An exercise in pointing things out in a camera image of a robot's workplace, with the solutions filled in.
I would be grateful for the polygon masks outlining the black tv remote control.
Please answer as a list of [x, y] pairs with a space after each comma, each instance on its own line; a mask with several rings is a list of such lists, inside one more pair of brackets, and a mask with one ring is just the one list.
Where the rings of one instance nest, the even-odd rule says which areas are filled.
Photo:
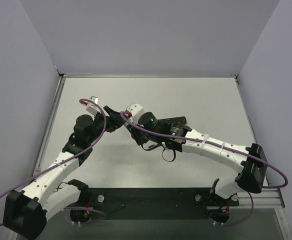
[[179, 117], [159, 119], [158, 122], [162, 124], [167, 124], [167, 125], [172, 125], [172, 124], [186, 125], [187, 119], [185, 116], [179, 116]]

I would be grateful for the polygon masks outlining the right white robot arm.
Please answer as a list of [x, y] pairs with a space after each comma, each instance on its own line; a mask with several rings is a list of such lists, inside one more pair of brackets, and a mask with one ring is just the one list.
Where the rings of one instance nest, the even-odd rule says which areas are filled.
[[157, 119], [151, 112], [128, 108], [121, 116], [139, 146], [153, 142], [153, 147], [174, 153], [195, 154], [233, 169], [233, 173], [214, 180], [211, 193], [229, 199], [239, 192], [259, 194], [266, 176], [261, 146], [234, 145], [210, 137], [183, 124], [178, 118]]

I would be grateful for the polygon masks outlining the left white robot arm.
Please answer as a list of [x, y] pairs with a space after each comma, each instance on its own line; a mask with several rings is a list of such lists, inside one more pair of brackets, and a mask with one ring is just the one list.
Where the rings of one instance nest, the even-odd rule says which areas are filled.
[[80, 167], [92, 152], [92, 146], [104, 132], [113, 132], [125, 121], [121, 114], [104, 106], [103, 110], [89, 104], [89, 115], [76, 119], [73, 133], [53, 163], [34, 177], [22, 190], [12, 190], [5, 199], [3, 226], [28, 240], [36, 239], [48, 220], [71, 203], [82, 206], [89, 194], [76, 186], [56, 192], [59, 184]]

